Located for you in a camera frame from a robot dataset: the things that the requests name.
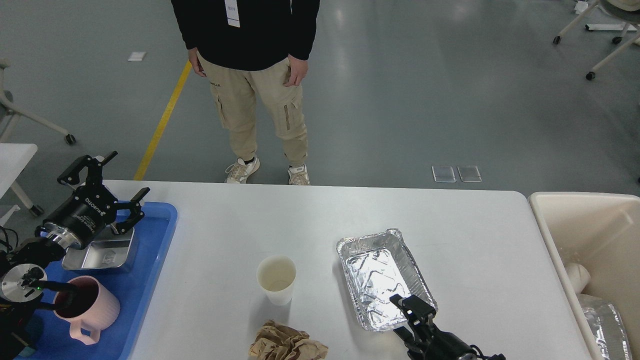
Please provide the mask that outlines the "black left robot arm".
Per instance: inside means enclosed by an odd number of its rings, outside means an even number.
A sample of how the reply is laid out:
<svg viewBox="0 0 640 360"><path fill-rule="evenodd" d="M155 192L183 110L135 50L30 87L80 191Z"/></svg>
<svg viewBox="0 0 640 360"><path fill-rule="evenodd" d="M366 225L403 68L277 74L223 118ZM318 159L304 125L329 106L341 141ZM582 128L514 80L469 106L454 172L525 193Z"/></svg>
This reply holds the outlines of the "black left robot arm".
<svg viewBox="0 0 640 360"><path fill-rule="evenodd" d="M11 246L1 241L1 358L13 360L25 350L35 350L35 341L26 330L34 312L70 307L77 298L77 285L48 280L46 268L60 261L69 249L86 249L106 228L124 235L145 213L143 198L150 192L140 189L129 201L121 202L103 184L103 168L114 157L78 157L57 182L73 189L69 198L46 217L34 237Z"/></svg>

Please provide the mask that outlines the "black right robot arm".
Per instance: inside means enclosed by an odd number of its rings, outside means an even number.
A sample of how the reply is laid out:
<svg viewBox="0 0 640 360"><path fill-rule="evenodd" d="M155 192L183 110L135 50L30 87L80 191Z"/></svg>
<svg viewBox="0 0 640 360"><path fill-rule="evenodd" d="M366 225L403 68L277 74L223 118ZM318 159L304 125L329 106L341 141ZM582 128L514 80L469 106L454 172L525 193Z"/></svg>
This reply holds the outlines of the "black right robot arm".
<svg viewBox="0 0 640 360"><path fill-rule="evenodd" d="M437 310L418 296L393 294L390 301L410 327L400 326L393 332L403 341L411 360L505 360L502 353L486 356L477 345L439 329L434 322Z"/></svg>

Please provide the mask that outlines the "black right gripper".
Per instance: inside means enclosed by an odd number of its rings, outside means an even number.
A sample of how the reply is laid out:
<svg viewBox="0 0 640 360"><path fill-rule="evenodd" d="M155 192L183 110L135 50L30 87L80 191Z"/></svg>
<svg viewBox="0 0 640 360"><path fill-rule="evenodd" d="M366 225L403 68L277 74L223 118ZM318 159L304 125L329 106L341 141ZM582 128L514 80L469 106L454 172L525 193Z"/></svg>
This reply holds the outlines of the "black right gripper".
<svg viewBox="0 0 640 360"><path fill-rule="evenodd" d="M390 302L402 312L410 329L400 326L395 334L403 341L410 360L477 360L478 354L470 345L451 332L444 332L433 324L437 310L416 295L402 297L393 294Z"/></svg>

